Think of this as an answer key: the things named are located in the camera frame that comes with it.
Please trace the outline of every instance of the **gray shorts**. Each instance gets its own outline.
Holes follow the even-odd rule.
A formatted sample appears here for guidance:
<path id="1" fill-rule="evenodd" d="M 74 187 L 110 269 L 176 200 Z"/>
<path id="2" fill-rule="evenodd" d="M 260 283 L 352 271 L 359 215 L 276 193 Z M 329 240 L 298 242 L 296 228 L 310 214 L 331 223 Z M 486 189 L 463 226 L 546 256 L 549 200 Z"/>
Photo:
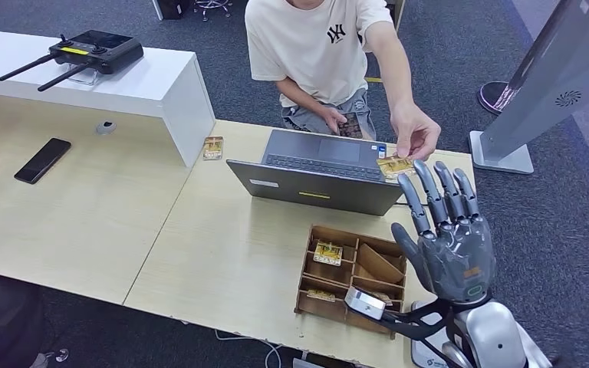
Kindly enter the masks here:
<path id="1" fill-rule="evenodd" d="M 376 130 L 371 122 L 371 109 L 367 106 L 367 90 L 361 88 L 346 102 L 340 105 L 323 103 L 328 107 L 334 107 L 341 114 L 355 113 L 360 128 L 373 140 L 376 139 Z M 326 125 L 316 113 L 300 106 L 284 107 L 281 112 L 283 125 L 288 129 L 303 130 L 305 132 L 333 134 L 331 128 Z"/>

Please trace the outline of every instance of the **black stand base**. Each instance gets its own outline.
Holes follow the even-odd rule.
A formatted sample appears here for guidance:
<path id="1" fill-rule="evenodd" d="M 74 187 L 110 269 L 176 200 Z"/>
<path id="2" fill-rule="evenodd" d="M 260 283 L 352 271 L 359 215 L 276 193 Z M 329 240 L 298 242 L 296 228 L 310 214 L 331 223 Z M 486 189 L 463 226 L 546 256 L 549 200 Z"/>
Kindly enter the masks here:
<path id="1" fill-rule="evenodd" d="M 500 115 L 502 107 L 496 106 L 498 99 L 502 96 L 502 92 L 507 87 L 507 82 L 488 82 L 479 89 L 478 102 L 487 109 L 488 112 Z"/>

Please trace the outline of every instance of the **laptop sticker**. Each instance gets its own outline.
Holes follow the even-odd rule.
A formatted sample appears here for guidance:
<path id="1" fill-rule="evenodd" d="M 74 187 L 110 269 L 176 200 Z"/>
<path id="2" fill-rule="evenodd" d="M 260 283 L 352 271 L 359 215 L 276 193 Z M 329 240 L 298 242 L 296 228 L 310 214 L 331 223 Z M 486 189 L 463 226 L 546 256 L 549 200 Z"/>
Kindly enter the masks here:
<path id="1" fill-rule="evenodd" d="M 278 188 L 277 182 L 265 182 L 263 180 L 256 180 L 256 179 L 250 179 L 249 182 L 251 184 L 256 185 L 256 186 L 270 186 L 272 188 Z"/>
<path id="2" fill-rule="evenodd" d="M 322 199 L 331 199 L 328 195 L 323 194 L 316 194 L 316 193 L 308 193 L 308 192 L 299 192 L 300 195 L 308 196 L 308 197 L 315 197 L 315 198 L 322 198 Z"/>

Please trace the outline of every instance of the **laptop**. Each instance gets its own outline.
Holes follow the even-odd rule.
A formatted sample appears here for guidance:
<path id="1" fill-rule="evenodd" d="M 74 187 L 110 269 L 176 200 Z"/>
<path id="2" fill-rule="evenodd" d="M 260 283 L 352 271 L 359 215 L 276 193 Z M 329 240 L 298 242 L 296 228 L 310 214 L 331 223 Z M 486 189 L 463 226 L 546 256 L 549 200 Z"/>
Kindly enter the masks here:
<path id="1" fill-rule="evenodd" d="M 382 216 L 401 196 L 376 160 L 384 143 L 273 130 L 261 163 L 227 160 L 255 197 Z"/>

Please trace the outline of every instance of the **laptop touchpad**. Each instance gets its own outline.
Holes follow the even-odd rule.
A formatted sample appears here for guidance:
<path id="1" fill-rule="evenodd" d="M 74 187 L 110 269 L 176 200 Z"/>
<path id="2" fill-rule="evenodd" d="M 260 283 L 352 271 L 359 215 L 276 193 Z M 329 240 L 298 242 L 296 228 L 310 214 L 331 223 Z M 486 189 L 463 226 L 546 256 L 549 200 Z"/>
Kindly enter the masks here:
<path id="1" fill-rule="evenodd" d="M 321 140 L 319 143 L 320 159 L 360 161 L 360 144 L 340 140 Z"/>

